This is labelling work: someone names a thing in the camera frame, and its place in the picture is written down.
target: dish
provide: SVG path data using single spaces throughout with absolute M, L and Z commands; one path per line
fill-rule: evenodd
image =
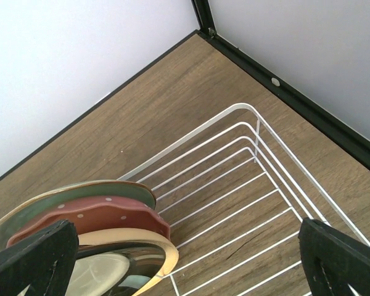
M 146 229 L 170 240 L 170 226 L 144 203 L 117 196 L 92 196 L 49 208 L 27 222 L 7 242 L 7 247 L 59 220 L 74 223 L 78 234 L 110 228 Z
M 156 205 L 156 198 L 150 189 L 127 181 L 88 181 L 54 189 L 27 200 L 0 219 L 0 251 L 5 249 L 7 241 L 14 233 L 46 209 L 70 200 L 96 195 L 129 197 L 150 208 L 155 208 Z
M 127 253 L 124 251 L 119 252 L 121 255 L 125 254 L 125 256 L 131 258 L 129 270 L 133 271 L 127 273 L 119 285 L 114 285 L 108 290 L 106 292 L 107 295 L 116 295 L 119 292 L 124 293 L 121 295 L 139 295 L 160 282 L 162 277 L 172 272 L 178 262 L 178 251 L 175 246 L 165 237 L 148 230 L 133 228 L 105 229 L 80 234 L 78 238 L 81 246 L 79 253 L 113 252 L 115 248 L 123 248 L 125 244 L 147 244 L 150 246 L 149 248 L 136 249 L 134 251 L 136 253 L 129 253 L 129 250 L 133 250 L 131 247 Z

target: white panel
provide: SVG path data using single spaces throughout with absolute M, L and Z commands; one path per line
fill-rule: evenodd
M 197 28 L 190 0 L 0 1 L 0 176 Z
M 219 35 L 370 139 L 370 0 L 210 0 Z

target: wood grain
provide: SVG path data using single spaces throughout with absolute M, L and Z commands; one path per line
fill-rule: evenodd
M 236 102 L 249 103 L 262 114 L 370 240 L 370 172 L 198 36 L 193 36 L 180 45 L 0 181 L 0 217 L 27 199 L 55 187 L 86 180 L 118 178 Z M 255 117 L 249 112 L 234 112 L 146 171 L 152 171 L 186 149 L 195 147 L 223 128 L 241 120 L 255 123 Z M 244 128 L 235 129 L 176 165 L 154 175 L 145 183 L 150 187 L 159 185 L 243 134 L 251 135 Z M 294 165 L 293 160 L 263 128 L 261 136 L 334 227 L 351 234 L 336 212 Z M 180 186 L 245 145 L 249 146 L 249 143 L 242 141 L 222 151 L 173 182 L 157 189 L 157 195 L 161 196 Z M 265 149 L 262 151 L 273 161 Z M 224 165 L 203 175 L 201 179 L 167 195 L 158 203 L 157 209 L 163 210 L 203 183 L 217 178 L 226 170 L 249 158 L 248 152 L 241 152 Z M 259 159 L 271 172 L 268 163 L 261 157 Z M 260 168 L 250 162 L 195 193 L 187 202 L 162 213 L 162 216 L 169 223 L 175 223 L 260 172 Z M 278 185 L 282 185 L 282 180 L 276 177 L 274 180 Z M 267 182 L 266 177 L 261 177 L 251 186 L 231 194 L 228 199 L 217 202 L 205 211 L 174 226 L 173 242 L 176 245 L 180 244 L 273 189 L 274 186 Z M 289 192 L 286 189 L 283 191 L 299 213 L 305 216 L 295 200 L 290 198 Z M 212 251 L 285 208 L 283 200 L 276 193 L 273 194 L 255 207 L 245 210 L 242 215 L 237 215 L 209 231 L 203 238 L 197 238 L 181 247 L 178 266 L 184 266 Z M 298 229 L 299 222 L 290 213 L 263 228 L 265 230 L 259 229 L 253 234 L 258 236 L 243 247 L 241 246 L 246 242 L 246 238 L 184 269 L 183 273 L 175 274 L 180 292 L 190 291 L 214 275 L 252 256 L 263 246 L 267 247 L 268 244 L 278 241 L 282 235 Z M 296 260 L 298 260 L 298 242 L 295 237 L 277 249 L 241 266 L 230 275 L 223 276 L 219 281 L 197 290 L 194 295 L 236 295 Z M 258 287 L 251 295 L 282 293 L 302 295 L 307 291 L 302 269 L 297 268 Z M 155 294 L 175 295 L 170 279 L 163 280 L 148 295 Z

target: white wire rack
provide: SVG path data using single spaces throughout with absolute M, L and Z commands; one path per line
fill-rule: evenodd
M 317 206 L 306 195 L 305 191 L 300 187 L 300 185 L 296 182 L 296 180 L 291 176 L 291 174 L 288 172 L 288 170 L 285 168 L 285 166 L 282 164 L 282 162 L 280 162 L 280 160 L 275 156 L 273 151 L 268 147 L 266 142 L 260 137 L 261 125 L 266 128 L 266 130 L 269 132 L 270 135 L 272 135 L 274 140 L 288 154 L 288 156 L 291 158 L 291 160 L 298 166 L 298 168 L 302 171 L 302 173 L 308 178 L 308 180 L 312 183 L 312 185 L 314 185 L 314 187 L 325 198 L 325 200 L 330 204 L 330 206 L 337 212 L 337 214 L 341 217 L 341 219 L 345 222 L 345 224 L 353 231 L 353 233 L 358 237 L 358 239 L 361 242 L 365 243 L 366 245 L 370 246 L 370 241 L 367 240 L 367 238 L 355 226 L 355 224 L 349 219 L 349 217 L 344 213 L 344 211 L 335 203 L 335 201 L 329 196 L 329 194 L 322 188 L 322 186 L 311 175 L 311 173 L 305 168 L 305 166 L 299 161 L 299 159 L 294 155 L 294 153 L 286 146 L 286 144 L 277 135 L 277 133 L 269 126 L 269 124 L 266 122 L 266 120 L 255 110 L 254 107 L 252 107 L 249 104 L 240 103 L 240 104 L 234 104 L 234 105 L 230 106 L 226 110 L 224 110 L 221 113 L 219 113 L 218 115 L 214 116 L 209 121 L 206 121 L 204 124 L 200 125 L 198 128 L 194 129 L 193 131 L 191 131 L 187 135 L 183 136 L 181 139 L 177 140 L 172 145 L 168 146 L 166 149 L 162 150 L 157 155 L 153 156 L 152 158 L 150 158 L 149 160 L 147 160 L 143 164 L 139 165 L 137 168 L 133 169 L 129 173 L 123 175 L 119 179 L 120 180 L 127 180 L 127 179 L 130 179 L 130 178 L 132 178 L 136 175 L 137 176 L 142 175 L 143 172 L 145 172 L 147 168 L 149 168 L 151 165 L 155 164 L 161 158 L 166 157 L 168 154 L 173 152 L 179 146 L 189 142 L 189 140 L 191 140 L 193 137 L 195 137 L 198 134 L 200 134 L 201 132 L 205 131 L 207 128 L 211 127 L 212 125 L 214 125 L 219 120 L 227 117 L 229 114 L 233 113 L 235 110 L 240 110 L 240 109 L 248 110 L 249 112 L 252 112 L 256 116 L 255 128 L 250 123 L 247 123 L 247 122 L 244 122 L 244 121 L 235 123 L 232 126 L 230 126 L 229 128 L 226 128 L 225 130 L 222 130 L 220 133 L 214 135 L 213 137 L 207 139 L 204 142 L 201 142 L 199 145 L 197 145 L 197 146 L 191 148 L 190 150 L 186 151 L 182 155 L 177 156 L 176 158 L 167 162 L 166 164 L 164 164 L 160 168 L 158 168 L 158 169 L 156 169 L 156 170 L 154 170 L 150 173 L 147 173 L 143 178 L 139 179 L 138 182 L 141 182 L 141 183 L 145 182 L 147 179 L 155 176 L 156 174 L 159 174 L 161 171 L 168 168 L 169 166 L 172 166 L 174 163 L 180 162 L 183 158 L 187 157 L 188 155 L 193 154 L 194 152 L 197 152 L 200 148 L 206 146 L 207 144 L 213 142 L 214 140 L 217 140 L 220 137 L 223 137 L 228 132 L 242 126 L 242 127 L 246 127 L 250 131 L 250 133 L 252 135 L 251 137 L 249 137 L 248 135 L 239 136 L 238 138 L 236 138 L 235 140 L 227 143 L 223 147 L 220 147 L 219 149 L 214 150 L 212 153 L 210 153 L 209 155 L 207 155 L 203 159 L 193 163 L 192 165 L 183 169 L 179 173 L 174 174 L 170 178 L 168 178 L 165 181 L 161 182 L 160 184 L 156 185 L 152 190 L 156 191 L 156 190 L 162 188 L 164 185 L 172 182 L 172 180 L 175 180 L 175 179 L 179 178 L 180 176 L 184 175 L 185 173 L 194 169 L 195 167 L 199 166 L 200 164 L 205 163 L 208 159 L 214 157 L 215 155 L 219 154 L 220 152 L 224 151 L 225 149 L 228 149 L 228 148 L 232 147 L 233 145 L 235 145 L 236 143 L 239 143 L 240 141 L 243 141 L 243 140 L 245 140 L 248 143 L 245 147 L 241 148 L 240 150 L 238 150 L 237 152 L 233 153 L 232 155 L 226 157 L 225 159 L 219 161 L 218 163 L 212 165 L 211 167 L 202 171 L 201 173 L 198 173 L 197 175 L 193 176 L 191 179 L 188 179 L 187 181 L 177 185 L 175 188 L 167 191 L 166 193 L 161 194 L 157 198 L 157 200 L 159 201 L 159 200 L 164 199 L 165 197 L 167 197 L 170 194 L 178 191 L 182 187 L 188 186 L 189 184 L 192 184 L 195 180 L 199 180 L 199 181 L 203 180 L 203 177 L 207 173 L 209 173 L 210 171 L 214 170 L 215 168 L 227 163 L 230 159 L 236 157 L 240 153 L 248 152 L 249 153 L 249 158 L 246 161 L 240 163 L 239 165 L 236 165 L 234 167 L 229 168 L 229 170 L 225 171 L 223 174 L 219 175 L 218 177 L 214 178 L 213 180 L 208 181 L 206 183 L 203 183 L 203 185 L 201 185 L 200 187 L 192 188 L 193 189 L 192 192 L 190 192 L 190 193 L 186 194 L 185 196 L 181 197 L 176 202 L 173 202 L 171 205 L 169 205 L 166 208 L 164 208 L 163 210 L 161 210 L 159 212 L 159 214 L 162 214 L 165 211 L 171 209 L 172 207 L 175 207 L 176 205 L 179 205 L 179 204 L 183 203 L 184 201 L 189 199 L 191 196 L 193 196 L 195 193 L 201 191 L 202 189 L 206 188 L 207 186 L 209 186 L 213 183 L 219 182 L 220 179 L 224 178 L 227 174 L 233 173 L 234 171 L 236 171 L 237 169 L 239 169 L 240 167 L 244 166 L 247 163 L 254 163 L 254 164 L 258 165 L 261 168 L 262 172 L 259 175 L 256 175 L 256 176 L 252 177 L 250 180 L 246 181 L 245 183 L 241 184 L 240 186 L 237 186 L 233 190 L 225 193 L 222 196 L 217 197 L 215 200 L 211 201 L 210 203 L 204 205 L 203 207 L 198 208 L 196 211 L 194 211 L 194 212 L 186 215 L 185 217 L 181 218 L 180 220 L 174 222 L 171 225 L 171 227 L 176 226 L 177 224 L 182 223 L 183 221 L 189 219 L 190 217 L 206 210 L 208 207 L 211 207 L 213 204 L 219 202 L 220 200 L 229 198 L 231 194 L 233 194 L 234 192 L 243 188 L 244 186 L 247 186 L 250 183 L 258 180 L 262 176 L 266 176 L 271 181 L 271 183 L 274 186 L 274 189 L 271 192 L 265 194 L 264 196 L 262 196 L 262 197 L 260 197 L 256 200 L 251 201 L 246 206 L 244 206 L 244 207 L 240 208 L 239 210 L 235 211 L 234 213 L 226 216 L 225 218 L 223 218 L 220 221 L 216 222 L 215 224 L 211 225 L 207 229 L 204 229 L 204 230 L 200 231 L 199 233 L 197 233 L 196 235 L 192 236 L 191 238 L 186 239 L 185 241 L 183 241 L 182 243 L 177 245 L 177 248 L 180 249 L 181 247 L 184 247 L 185 245 L 189 244 L 190 242 L 194 241 L 195 239 L 197 239 L 199 237 L 208 236 L 208 233 L 212 229 L 214 229 L 218 225 L 220 225 L 221 223 L 224 223 L 225 221 L 231 219 L 232 217 L 240 214 L 241 212 L 243 212 L 247 208 L 250 208 L 253 205 L 261 202 L 262 200 L 267 199 L 272 194 L 277 194 L 278 193 L 284 199 L 285 203 L 287 204 L 287 208 L 285 210 L 283 210 L 282 212 L 278 213 L 277 215 L 274 215 L 273 217 L 269 218 L 268 220 L 262 222 L 261 224 L 250 227 L 250 229 L 247 232 L 241 234 L 240 236 L 236 237 L 235 239 L 232 239 L 232 240 L 226 242 L 225 244 L 217 247 L 216 249 L 214 249 L 214 250 L 212 250 L 212 251 L 210 251 L 206 254 L 203 254 L 202 256 L 200 256 L 197 259 L 189 262 L 188 264 L 185 264 L 184 266 L 181 266 L 181 267 L 177 268 L 171 274 L 168 274 L 166 276 L 166 278 L 171 279 L 171 281 L 173 283 L 175 293 L 177 294 L 177 296 L 186 296 L 186 295 L 192 294 L 192 293 L 198 291 L 199 289 L 201 289 L 201 288 L 211 284 L 212 282 L 218 280 L 219 278 L 235 271 L 236 269 L 240 268 L 241 266 L 245 265 L 246 263 L 251 262 L 256 257 L 259 257 L 259 256 L 263 255 L 264 253 L 276 248 L 278 245 L 281 245 L 284 242 L 287 242 L 289 239 L 297 236 L 298 233 L 299 233 L 298 230 L 294 231 L 289 236 L 277 241 L 276 243 L 274 243 L 272 245 L 269 245 L 269 246 L 266 246 L 265 249 L 261 250 L 260 252 L 252 255 L 251 257 L 249 257 L 246 260 L 238 263 L 237 265 L 232 266 L 231 268 L 228 268 L 226 271 L 220 273 L 217 276 L 212 277 L 211 279 L 207 280 L 206 282 L 198 285 L 197 287 L 195 287 L 191 290 L 188 290 L 185 293 L 181 294 L 177 285 L 176 285 L 176 281 L 175 281 L 175 277 L 174 277 L 174 275 L 176 273 L 178 273 L 178 272 L 182 271 L 183 269 L 192 266 L 193 264 L 197 263 L 198 261 L 203 260 L 204 258 L 207 258 L 210 255 L 224 249 L 228 245 L 231 245 L 231 244 L 235 243 L 236 241 L 242 239 L 243 237 L 248 236 L 249 234 L 255 232 L 256 230 L 262 228 L 264 225 L 267 225 L 268 223 L 272 223 L 274 220 L 278 219 L 280 216 L 284 215 L 285 213 L 293 212 L 293 214 L 301 222 L 302 217 L 299 214 L 298 210 L 296 210 L 297 206 L 295 207 L 290 202 L 287 194 L 285 194 L 286 190 L 289 193 L 290 199 L 293 198 L 295 200 L 295 203 L 298 206 L 300 206 L 300 208 L 303 210 L 303 212 L 305 213 L 305 215 L 307 217 L 309 217 L 311 219 L 314 218 L 313 215 L 309 211 L 309 208 L 311 208 L 316 213 L 315 218 L 320 219 L 321 221 L 330 225 L 328 220 L 325 218 L 325 216 L 319 211 Z M 275 182 L 275 180 L 274 180 L 275 178 L 277 178 L 280 181 L 280 186 L 278 186 L 277 182 Z M 255 284 L 252 287 L 249 287 L 248 289 L 239 293 L 238 296 L 246 295 L 246 294 L 250 293 L 251 291 L 255 290 L 256 288 L 261 287 L 262 285 L 266 284 L 267 282 L 279 277 L 280 275 L 286 273 L 287 271 L 291 270 L 292 268 L 295 268 L 296 266 L 298 266 L 300 264 L 301 264 L 301 261 L 297 261 L 297 262 L 289 265 L 288 267 L 280 270 L 279 272 L 273 274 L 272 276 L 260 281 L 259 283 Z M 308 293 L 304 294 L 304 296 L 308 296 L 308 295 L 311 295 L 311 292 L 308 292 Z

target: red scalloped plate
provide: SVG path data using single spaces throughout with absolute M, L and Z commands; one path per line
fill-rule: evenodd
M 127 197 L 92 196 L 65 202 L 35 216 L 8 240 L 7 247 L 62 219 L 74 223 L 78 234 L 138 228 L 170 240 L 170 226 L 144 203 Z

